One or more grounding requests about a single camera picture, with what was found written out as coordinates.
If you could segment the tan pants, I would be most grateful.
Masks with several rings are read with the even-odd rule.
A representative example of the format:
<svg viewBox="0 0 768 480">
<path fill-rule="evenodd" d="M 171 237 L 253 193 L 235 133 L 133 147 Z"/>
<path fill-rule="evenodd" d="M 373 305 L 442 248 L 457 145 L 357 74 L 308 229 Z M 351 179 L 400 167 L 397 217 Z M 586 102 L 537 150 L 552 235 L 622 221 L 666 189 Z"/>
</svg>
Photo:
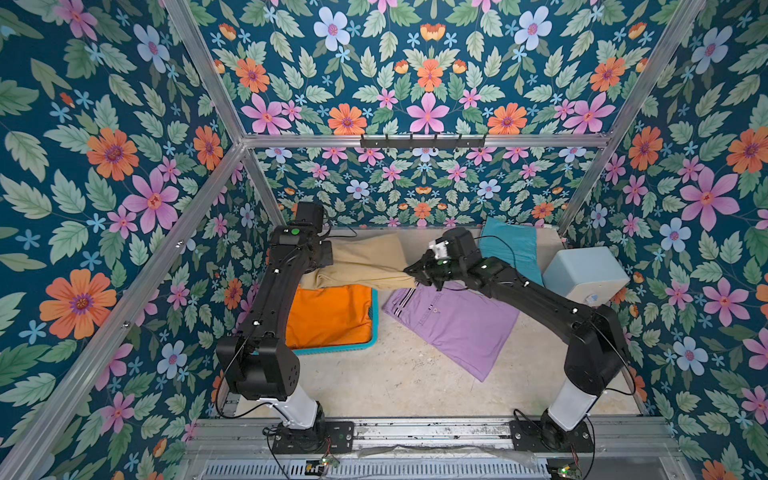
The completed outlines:
<svg viewBox="0 0 768 480">
<path fill-rule="evenodd" d="M 305 274 L 300 281 L 302 289 L 361 285 L 393 291 L 416 287 L 416 281 L 404 271 L 408 263 L 397 234 L 336 239 L 331 244 L 333 263 Z"/>
</svg>

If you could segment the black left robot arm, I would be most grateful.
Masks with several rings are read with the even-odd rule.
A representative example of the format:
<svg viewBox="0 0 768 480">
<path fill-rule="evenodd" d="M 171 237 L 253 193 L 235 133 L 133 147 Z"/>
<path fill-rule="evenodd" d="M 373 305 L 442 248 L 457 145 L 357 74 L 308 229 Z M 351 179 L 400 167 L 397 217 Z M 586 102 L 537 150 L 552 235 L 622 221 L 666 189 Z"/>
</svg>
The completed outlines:
<svg viewBox="0 0 768 480">
<path fill-rule="evenodd" d="M 216 347 L 229 391 L 270 406 L 284 427 L 297 431 L 315 428 L 321 406 L 299 385 L 300 360 L 287 345 L 287 323 L 302 277 L 333 263 L 324 216 L 322 205 L 301 202 L 295 218 L 272 231 L 251 307 L 239 330 Z"/>
</svg>

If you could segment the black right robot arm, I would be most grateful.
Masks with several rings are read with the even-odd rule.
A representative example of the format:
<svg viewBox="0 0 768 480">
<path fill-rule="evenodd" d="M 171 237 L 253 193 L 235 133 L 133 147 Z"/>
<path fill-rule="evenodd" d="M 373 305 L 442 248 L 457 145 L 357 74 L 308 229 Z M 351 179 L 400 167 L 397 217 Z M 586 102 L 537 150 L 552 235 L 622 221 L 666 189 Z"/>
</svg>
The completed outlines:
<svg viewBox="0 0 768 480">
<path fill-rule="evenodd" d="M 567 345 L 566 380 L 542 415 L 545 431 L 564 434 L 581 425 L 610 382 L 628 366 L 629 347 L 613 309 L 569 300 L 506 261 L 483 256 L 472 233 L 463 227 L 431 242 L 404 272 L 417 283 L 437 289 L 460 281 L 528 315 Z"/>
</svg>

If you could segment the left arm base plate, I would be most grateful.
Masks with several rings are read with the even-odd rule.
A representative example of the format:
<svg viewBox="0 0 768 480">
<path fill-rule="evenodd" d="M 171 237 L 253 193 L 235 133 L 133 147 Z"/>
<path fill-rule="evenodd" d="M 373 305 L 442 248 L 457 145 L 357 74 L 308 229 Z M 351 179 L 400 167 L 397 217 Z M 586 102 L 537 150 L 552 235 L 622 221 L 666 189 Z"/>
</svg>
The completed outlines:
<svg viewBox="0 0 768 480">
<path fill-rule="evenodd" d="M 276 454 L 345 454 L 353 448 L 355 423 L 321 421 L 307 430 L 279 425 L 270 434 L 270 446 Z"/>
</svg>

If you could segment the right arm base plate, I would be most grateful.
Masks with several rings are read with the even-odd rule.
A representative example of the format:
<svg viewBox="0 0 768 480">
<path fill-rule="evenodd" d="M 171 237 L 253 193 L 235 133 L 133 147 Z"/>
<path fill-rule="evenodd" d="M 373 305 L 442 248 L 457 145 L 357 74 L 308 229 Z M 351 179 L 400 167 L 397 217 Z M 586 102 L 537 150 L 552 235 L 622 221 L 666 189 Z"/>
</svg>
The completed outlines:
<svg viewBox="0 0 768 480">
<path fill-rule="evenodd" d="M 513 447 L 533 453 L 590 453 L 595 446 L 592 431 L 584 419 L 573 430 L 562 430 L 554 421 L 513 419 L 509 422 Z"/>
</svg>

